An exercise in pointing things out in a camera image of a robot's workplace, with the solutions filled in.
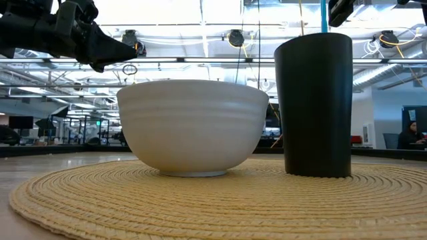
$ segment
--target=black tumbler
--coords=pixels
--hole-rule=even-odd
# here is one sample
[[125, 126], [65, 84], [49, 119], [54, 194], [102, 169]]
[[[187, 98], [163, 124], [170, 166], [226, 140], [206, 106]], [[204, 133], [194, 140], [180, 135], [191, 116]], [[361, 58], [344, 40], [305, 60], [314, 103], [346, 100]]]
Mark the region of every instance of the black tumbler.
[[351, 174], [352, 39], [317, 33], [274, 52], [286, 172]]

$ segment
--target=white bowl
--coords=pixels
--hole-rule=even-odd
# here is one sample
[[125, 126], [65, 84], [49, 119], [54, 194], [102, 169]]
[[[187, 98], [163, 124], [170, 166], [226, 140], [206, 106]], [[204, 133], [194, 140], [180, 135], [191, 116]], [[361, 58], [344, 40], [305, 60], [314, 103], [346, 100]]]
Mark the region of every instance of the white bowl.
[[268, 96], [204, 80], [152, 81], [117, 93], [132, 152], [161, 174], [210, 177], [244, 162], [260, 140]]

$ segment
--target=round placemat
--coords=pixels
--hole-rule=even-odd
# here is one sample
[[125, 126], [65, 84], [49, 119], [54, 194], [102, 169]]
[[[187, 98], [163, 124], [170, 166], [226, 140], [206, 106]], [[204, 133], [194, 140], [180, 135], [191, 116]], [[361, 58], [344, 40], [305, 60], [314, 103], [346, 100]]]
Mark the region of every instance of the round placemat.
[[427, 170], [394, 165], [355, 164], [337, 179], [250, 159], [181, 178], [116, 161], [28, 180], [10, 204], [74, 239], [427, 239]]

